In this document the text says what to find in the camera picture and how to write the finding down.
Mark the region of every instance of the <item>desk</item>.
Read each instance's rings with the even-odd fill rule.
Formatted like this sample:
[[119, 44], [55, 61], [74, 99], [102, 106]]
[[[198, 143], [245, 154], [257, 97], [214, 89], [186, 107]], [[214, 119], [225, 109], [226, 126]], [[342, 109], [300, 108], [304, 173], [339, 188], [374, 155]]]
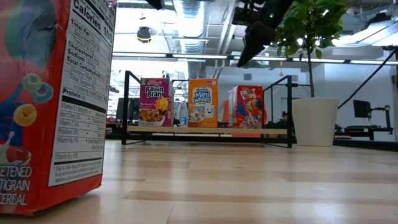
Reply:
[[392, 133], [393, 128], [345, 128], [345, 133], [351, 137], [367, 137], [370, 141], [374, 141], [375, 132], [387, 132]]

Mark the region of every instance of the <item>nutrition facts label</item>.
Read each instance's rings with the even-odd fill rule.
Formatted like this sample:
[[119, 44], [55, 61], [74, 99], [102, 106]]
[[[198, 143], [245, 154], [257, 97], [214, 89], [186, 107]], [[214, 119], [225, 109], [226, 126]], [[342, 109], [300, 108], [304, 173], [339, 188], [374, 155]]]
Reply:
[[71, 0], [49, 187], [102, 172], [115, 10]]

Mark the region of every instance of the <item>purple cereal box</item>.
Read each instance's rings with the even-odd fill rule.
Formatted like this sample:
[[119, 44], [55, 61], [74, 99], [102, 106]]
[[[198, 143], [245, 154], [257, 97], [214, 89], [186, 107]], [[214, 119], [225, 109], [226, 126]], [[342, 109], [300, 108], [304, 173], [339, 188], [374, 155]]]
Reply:
[[139, 95], [140, 126], [171, 126], [173, 87], [169, 78], [141, 78]]

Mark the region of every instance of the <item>potted plant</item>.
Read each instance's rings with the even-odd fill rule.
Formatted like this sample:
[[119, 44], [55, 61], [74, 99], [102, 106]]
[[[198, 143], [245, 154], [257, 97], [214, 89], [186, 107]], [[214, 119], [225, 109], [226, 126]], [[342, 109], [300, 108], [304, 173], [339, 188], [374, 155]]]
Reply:
[[314, 98], [312, 55], [322, 58], [321, 49], [332, 47], [340, 38], [342, 15], [348, 9], [347, 0], [295, 0], [276, 32], [278, 55], [299, 52], [300, 61], [308, 63], [311, 98], [293, 101], [293, 119], [297, 144], [331, 146], [333, 144], [338, 100]]

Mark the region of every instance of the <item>orange cereal box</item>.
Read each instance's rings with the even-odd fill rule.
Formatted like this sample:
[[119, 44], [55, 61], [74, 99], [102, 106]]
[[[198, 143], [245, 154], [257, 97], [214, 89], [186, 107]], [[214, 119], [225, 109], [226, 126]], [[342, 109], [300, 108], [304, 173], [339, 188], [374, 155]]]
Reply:
[[217, 128], [217, 87], [215, 78], [189, 80], [188, 127]]

